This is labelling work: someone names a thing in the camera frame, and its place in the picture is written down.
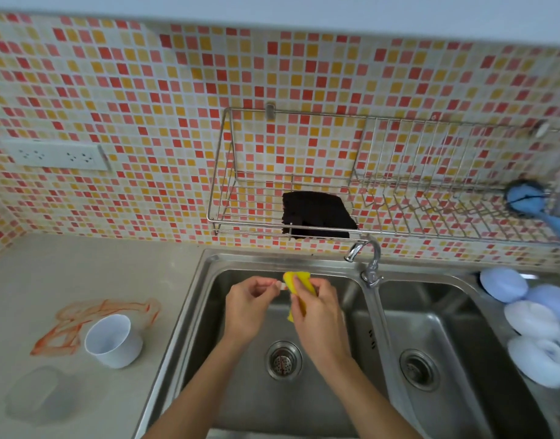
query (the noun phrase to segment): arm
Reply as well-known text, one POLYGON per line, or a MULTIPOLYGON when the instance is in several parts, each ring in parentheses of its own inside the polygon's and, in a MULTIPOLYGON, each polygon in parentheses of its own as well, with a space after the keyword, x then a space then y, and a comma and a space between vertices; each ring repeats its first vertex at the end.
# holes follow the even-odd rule
POLYGON ((225 330, 207 360, 152 425, 144 439, 203 439, 215 421, 229 378, 280 293, 276 279, 250 277, 233 285, 225 301, 225 330))
POLYGON ((294 281, 292 316, 298 337, 320 374, 345 407, 359 437, 420 439, 415 429, 396 411, 363 374, 348 350, 347 330, 337 291, 328 280, 310 279, 319 296, 294 281), (306 304, 303 315, 298 299, 306 304))

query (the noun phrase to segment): sink drain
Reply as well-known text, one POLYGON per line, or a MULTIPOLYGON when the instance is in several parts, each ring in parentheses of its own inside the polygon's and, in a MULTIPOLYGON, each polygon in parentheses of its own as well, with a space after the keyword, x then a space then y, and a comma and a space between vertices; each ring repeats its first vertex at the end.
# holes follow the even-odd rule
POLYGON ((400 356, 400 368, 406 380, 418 390, 434 391, 438 388, 438 369, 432 359, 422 351, 405 350, 400 356))
POLYGON ((294 379, 302 369, 302 354, 292 342, 276 342, 266 354, 266 369, 276 380, 294 379))

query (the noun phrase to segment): yellow sponge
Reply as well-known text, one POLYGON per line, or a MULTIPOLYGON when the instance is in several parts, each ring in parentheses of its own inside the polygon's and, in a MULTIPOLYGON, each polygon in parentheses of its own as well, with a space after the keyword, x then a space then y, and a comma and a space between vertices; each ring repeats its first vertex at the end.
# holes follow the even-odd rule
MULTIPOLYGON (((305 286, 305 288, 310 292, 310 294, 316 295, 316 291, 313 287, 313 284, 309 280, 310 273, 306 273, 304 271, 298 271, 298 272, 288 271, 284 273, 284 283, 286 283, 286 286, 288 287, 288 289, 292 294, 298 295, 298 293, 296 292, 296 288, 294 287, 295 277, 298 277, 298 279, 302 282, 302 285, 305 286)), ((302 299, 299 299, 298 301, 300 302, 300 310, 302 311, 302 315, 304 316, 306 314, 306 305, 304 302, 302 302, 302 299)), ((294 323, 294 318, 292 317, 292 311, 290 311, 290 314, 288 315, 288 320, 294 323)))

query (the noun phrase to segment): power socket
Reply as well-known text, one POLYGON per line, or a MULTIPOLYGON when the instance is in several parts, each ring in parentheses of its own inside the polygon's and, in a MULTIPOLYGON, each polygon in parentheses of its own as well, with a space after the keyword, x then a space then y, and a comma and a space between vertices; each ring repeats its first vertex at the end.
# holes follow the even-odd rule
POLYGON ((96 143, 65 140, 6 139, 1 145, 13 161, 26 166, 107 171, 108 165, 96 143))

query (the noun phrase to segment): dish rack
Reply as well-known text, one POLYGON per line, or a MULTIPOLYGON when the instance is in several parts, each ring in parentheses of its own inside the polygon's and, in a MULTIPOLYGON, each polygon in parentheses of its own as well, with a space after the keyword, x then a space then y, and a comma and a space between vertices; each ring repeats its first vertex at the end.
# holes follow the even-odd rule
POLYGON ((553 200, 560 129, 275 109, 223 112, 207 219, 215 235, 293 237, 282 194, 339 196, 364 235, 554 244, 542 222, 511 215, 503 190, 518 178, 553 200))

